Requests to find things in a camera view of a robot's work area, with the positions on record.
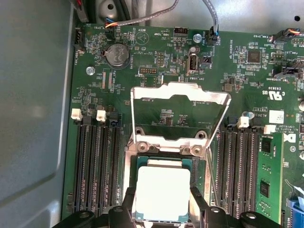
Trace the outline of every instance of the metal frame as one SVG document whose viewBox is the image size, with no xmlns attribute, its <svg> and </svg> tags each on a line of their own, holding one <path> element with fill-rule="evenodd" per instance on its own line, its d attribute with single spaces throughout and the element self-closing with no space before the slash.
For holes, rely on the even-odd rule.
<svg viewBox="0 0 304 228">
<path fill-rule="evenodd" d="M 166 140 L 162 136 L 144 135 L 137 133 L 135 130 L 135 108 L 134 100 L 142 98 L 154 98 L 154 99 L 170 99 L 173 95 L 186 95 L 190 101 L 199 101 L 207 103 L 217 103 L 222 105 L 222 110 L 218 114 L 217 121 L 214 124 L 211 133 L 206 138 L 179 138 L 177 140 Z M 147 145 L 154 145 L 160 151 L 164 152 L 186 152 L 189 151 L 193 156 L 202 157 L 205 153 L 205 149 L 210 147 L 210 144 L 222 122 L 226 111 L 228 110 L 231 101 L 231 96 L 225 92 L 209 92 L 203 91 L 196 83 L 181 83 L 170 82 L 167 85 L 163 84 L 159 88 L 145 88 L 145 87 L 133 87 L 131 89 L 131 109 L 132 109 L 132 128 L 133 128 L 133 140 L 139 147 L 146 147 Z"/>
</svg>

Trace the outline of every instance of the white slot latch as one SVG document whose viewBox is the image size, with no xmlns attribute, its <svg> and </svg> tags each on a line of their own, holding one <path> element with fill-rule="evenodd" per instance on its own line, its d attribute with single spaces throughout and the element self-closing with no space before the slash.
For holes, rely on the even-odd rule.
<svg viewBox="0 0 304 228">
<path fill-rule="evenodd" d="M 271 134 L 276 132 L 276 125 L 270 124 L 265 125 L 264 127 L 264 134 Z"/>
<path fill-rule="evenodd" d="M 249 117 L 241 116 L 237 122 L 237 128 L 247 128 L 249 127 Z"/>
<path fill-rule="evenodd" d="M 82 120 L 82 114 L 80 108 L 72 108 L 71 118 L 73 120 L 81 121 Z"/>
<path fill-rule="evenodd" d="M 101 122 L 105 122 L 105 120 L 106 120 L 105 110 L 97 110 L 96 120 L 101 121 Z"/>
</svg>

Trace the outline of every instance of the blue connector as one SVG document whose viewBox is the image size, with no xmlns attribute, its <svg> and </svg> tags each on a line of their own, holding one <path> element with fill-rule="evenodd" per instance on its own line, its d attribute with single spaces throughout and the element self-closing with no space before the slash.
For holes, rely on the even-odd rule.
<svg viewBox="0 0 304 228">
<path fill-rule="evenodd" d="M 292 227 L 304 228 L 304 199 L 298 197 L 298 200 L 289 200 L 288 206 L 292 209 Z"/>
</svg>

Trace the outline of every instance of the internal usb port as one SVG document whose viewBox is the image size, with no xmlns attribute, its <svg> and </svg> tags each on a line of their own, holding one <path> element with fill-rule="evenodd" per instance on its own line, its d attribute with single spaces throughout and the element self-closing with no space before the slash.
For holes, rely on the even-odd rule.
<svg viewBox="0 0 304 228">
<path fill-rule="evenodd" d="M 194 74 L 195 71 L 199 68 L 199 57 L 191 53 L 187 59 L 187 75 Z"/>
</svg>

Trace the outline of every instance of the gray cable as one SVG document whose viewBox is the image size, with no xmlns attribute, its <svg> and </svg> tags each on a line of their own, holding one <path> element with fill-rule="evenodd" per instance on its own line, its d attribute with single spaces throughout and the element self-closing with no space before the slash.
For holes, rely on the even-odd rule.
<svg viewBox="0 0 304 228">
<path fill-rule="evenodd" d="M 174 8 L 177 6 L 177 3 L 179 2 L 179 0 L 175 0 L 175 2 L 173 3 L 172 6 L 170 6 L 169 8 L 166 8 L 166 9 L 163 9 L 163 10 L 160 10 L 156 13 L 153 13 L 149 16 L 146 16 L 146 17 L 142 17 L 142 18 L 137 18 L 137 19 L 132 19 L 132 20 L 126 20 L 126 21 L 119 21 L 117 23 L 117 26 L 122 26 L 122 25 L 131 25 L 131 24 L 135 24 L 135 23 L 140 23 L 140 22 L 143 22 L 143 21 L 147 21 L 147 20 L 151 20 L 155 17 L 158 17 L 159 15 L 161 14 L 164 14 L 164 13 L 168 13 L 172 10 L 174 10 Z"/>
<path fill-rule="evenodd" d="M 212 17 L 212 19 L 213 19 L 213 30 L 215 31 L 215 32 L 217 32 L 218 31 L 218 29 L 219 29 L 219 18 L 218 18 L 218 14 L 217 14 L 217 12 L 215 11 L 215 9 L 214 9 L 214 6 L 212 5 L 212 3 L 211 3 L 211 1 L 210 0 L 202 0 L 204 3 L 205 3 L 205 5 L 207 6 L 207 8 L 208 8 L 208 10 L 209 10 L 209 12 L 210 12 L 210 14 L 211 14 L 211 17 Z"/>
<path fill-rule="evenodd" d="M 218 27 L 219 27 L 219 19 L 218 19 L 218 15 L 217 15 L 217 12 L 215 11 L 214 9 L 214 6 L 212 5 L 212 3 L 210 2 L 210 0 L 202 0 L 205 5 L 207 6 L 211 16 L 212 16 L 212 19 L 213 19 L 213 29 L 215 32 L 218 31 Z M 143 22 L 143 21 L 147 21 L 147 20 L 151 20 L 155 17 L 158 17 L 159 15 L 161 14 L 164 14 L 164 13 L 168 13 L 172 10 L 174 10 L 174 8 L 177 6 L 177 3 L 179 2 L 179 0 L 175 0 L 175 2 L 173 3 L 172 6 L 170 6 L 169 8 L 166 8 L 166 9 L 163 9 L 163 10 L 160 10 L 156 13 L 153 13 L 149 16 L 145 16 L 145 17 L 142 17 L 142 18 L 137 18 L 137 19 L 132 19 L 132 20 L 126 20 L 126 21 L 119 21 L 117 22 L 117 26 L 123 26 L 123 25 L 131 25 L 131 24 L 136 24 L 136 23 L 140 23 L 140 22 Z"/>
</svg>

